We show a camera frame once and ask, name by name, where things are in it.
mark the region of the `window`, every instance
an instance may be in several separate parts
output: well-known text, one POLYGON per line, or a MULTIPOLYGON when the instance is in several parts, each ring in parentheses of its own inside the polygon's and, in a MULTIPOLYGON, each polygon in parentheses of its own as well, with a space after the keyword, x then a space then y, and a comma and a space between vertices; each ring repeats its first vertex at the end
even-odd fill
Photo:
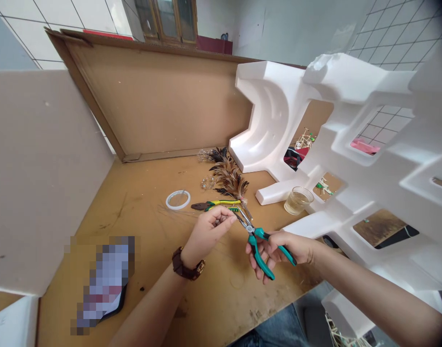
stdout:
POLYGON ((195 0, 134 0, 148 42, 194 47, 197 38, 195 0))

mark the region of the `brown watch strap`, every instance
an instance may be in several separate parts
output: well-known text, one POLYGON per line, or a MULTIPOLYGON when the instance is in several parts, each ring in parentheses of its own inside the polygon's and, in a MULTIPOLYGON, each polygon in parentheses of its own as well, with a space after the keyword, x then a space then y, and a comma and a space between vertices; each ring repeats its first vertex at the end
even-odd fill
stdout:
POLYGON ((205 267, 205 261, 204 260, 200 261, 195 269, 189 269, 185 267, 181 260, 182 249, 183 247, 179 247, 173 253, 173 270, 176 274, 188 280, 196 280, 203 272, 203 269, 205 267))

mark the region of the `pliers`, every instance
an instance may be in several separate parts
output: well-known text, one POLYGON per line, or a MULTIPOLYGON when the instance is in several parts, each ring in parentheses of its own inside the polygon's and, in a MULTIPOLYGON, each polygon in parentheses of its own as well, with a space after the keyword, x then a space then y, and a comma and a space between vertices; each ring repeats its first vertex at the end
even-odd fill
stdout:
MULTIPOLYGON (((235 215, 237 216, 237 219, 240 221, 241 225, 246 229, 246 231, 248 231, 248 234, 249 234, 248 243, 251 245, 251 251, 253 252, 253 256, 254 256, 256 263, 258 264, 259 268, 261 270, 263 270, 264 274, 267 277, 269 277, 269 279, 275 280, 275 276, 274 276, 273 272, 266 265, 263 258, 261 258, 261 254, 259 253, 259 250, 258 250, 258 243, 256 241, 256 237, 259 237, 260 239, 269 241, 270 235, 268 233, 264 232, 264 230, 262 228, 255 228, 251 224, 250 220, 245 216, 243 211, 240 209, 239 209, 239 211, 242 214, 243 218, 245 218, 245 222, 242 220, 242 218, 238 214, 235 213, 235 215)), ((285 246, 279 246, 279 249, 283 252, 283 254, 285 254, 287 259, 290 261, 290 263, 293 264, 293 266, 297 265, 296 259, 293 258, 292 254, 285 246)))
MULTIPOLYGON (((196 204, 193 204, 191 208, 198 211, 209 211, 216 205, 238 205, 241 204, 240 200, 214 200, 214 201, 207 201, 207 202, 199 202, 196 204)), ((239 209, 236 207, 230 207, 231 211, 238 212, 239 209)))

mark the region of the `brown feather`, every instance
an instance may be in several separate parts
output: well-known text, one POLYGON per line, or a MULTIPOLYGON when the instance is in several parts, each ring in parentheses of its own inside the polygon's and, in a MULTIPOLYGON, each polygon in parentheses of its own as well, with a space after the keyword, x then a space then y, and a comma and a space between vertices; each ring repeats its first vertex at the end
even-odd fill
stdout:
POLYGON ((221 186, 216 190, 223 195, 232 195, 235 199, 243 200, 249 182, 240 173, 240 168, 228 154, 227 147, 213 150, 212 158, 217 162, 210 171, 216 178, 216 183, 221 186))

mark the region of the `tape roll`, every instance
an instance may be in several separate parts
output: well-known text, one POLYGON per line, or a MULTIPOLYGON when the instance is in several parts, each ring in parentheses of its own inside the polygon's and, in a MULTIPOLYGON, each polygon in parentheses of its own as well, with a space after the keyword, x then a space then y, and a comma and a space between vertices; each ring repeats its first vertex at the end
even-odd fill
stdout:
POLYGON ((166 206, 168 206, 168 208, 171 209, 171 210, 180 210, 180 209, 183 209, 184 207, 186 207, 186 206, 188 205, 189 202, 190 202, 190 193, 189 193, 188 191, 186 191, 186 190, 177 190, 177 191, 175 191, 174 193, 170 194, 170 195, 166 198, 166 206), (169 204, 169 201, 170 201, 173 197, 175 197, 176 195, 179 195, 179 194, 185 194, 185 195, 187 195, 187 201, 184 202, 184 203, 183 203, 182 205, 180 205, 180 206, 171 206, 171 205, 169 204))

